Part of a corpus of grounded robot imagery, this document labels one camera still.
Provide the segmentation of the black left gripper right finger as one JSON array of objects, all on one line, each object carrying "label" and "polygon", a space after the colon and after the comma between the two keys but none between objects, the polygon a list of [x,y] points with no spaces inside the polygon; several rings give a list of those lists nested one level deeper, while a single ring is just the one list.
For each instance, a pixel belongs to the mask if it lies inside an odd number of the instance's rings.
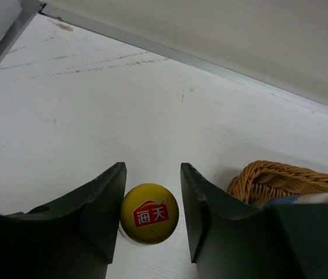
[{"label": "black left gripper right finger", "polygon": [[201,278],[328,278],[328,204],[258,209],[181,164],[190,258]]}]

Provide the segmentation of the blue label bead bottle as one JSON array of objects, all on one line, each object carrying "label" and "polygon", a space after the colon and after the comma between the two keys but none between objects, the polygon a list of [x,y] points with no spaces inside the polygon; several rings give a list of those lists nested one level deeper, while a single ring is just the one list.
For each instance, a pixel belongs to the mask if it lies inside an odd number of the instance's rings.
[{"label": "blue label bead bottle", "polygon": [[328,204],[328,193],[296,195],[268,200],[262,208],[272,205]]}]

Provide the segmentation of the red sauce bottle yellow cap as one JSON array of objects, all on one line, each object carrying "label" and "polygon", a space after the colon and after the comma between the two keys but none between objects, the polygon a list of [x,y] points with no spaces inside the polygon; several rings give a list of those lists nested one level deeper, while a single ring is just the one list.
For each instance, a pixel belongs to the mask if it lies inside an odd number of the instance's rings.
[{"label": "red sauce bottle yellow cap", "polygon": [[145,183],[125,195],[119,232],[135,245],[156,245],[172,235],[178,221],[179,206],[173,194],[162,185]]}]

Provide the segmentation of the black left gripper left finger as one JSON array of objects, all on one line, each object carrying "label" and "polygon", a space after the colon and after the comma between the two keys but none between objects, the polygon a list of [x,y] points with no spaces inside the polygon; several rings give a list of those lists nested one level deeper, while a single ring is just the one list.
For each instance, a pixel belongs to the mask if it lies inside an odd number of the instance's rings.
[{"label": "black left gripper left finger", "polygon": [[105,278],[126,177],[118,162],[27,213],[0,214],[0,278]]}]

